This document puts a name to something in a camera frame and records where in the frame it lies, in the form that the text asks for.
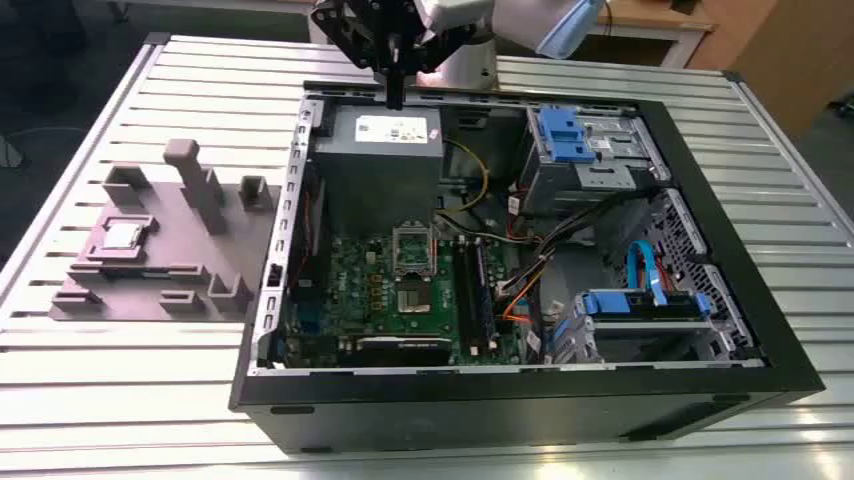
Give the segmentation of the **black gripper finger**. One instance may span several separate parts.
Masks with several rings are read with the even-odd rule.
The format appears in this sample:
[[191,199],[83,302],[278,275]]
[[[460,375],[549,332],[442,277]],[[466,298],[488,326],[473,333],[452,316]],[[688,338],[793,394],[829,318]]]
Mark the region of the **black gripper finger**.
[[373,70],[386,88],[386,107],[394,109],[393,15],[388,1],[317,1],[310,18],[352,63]]
[[400,1],[394,7],[394,109],[401,110],[418,73],[433,73],[470,39],[470,2]]

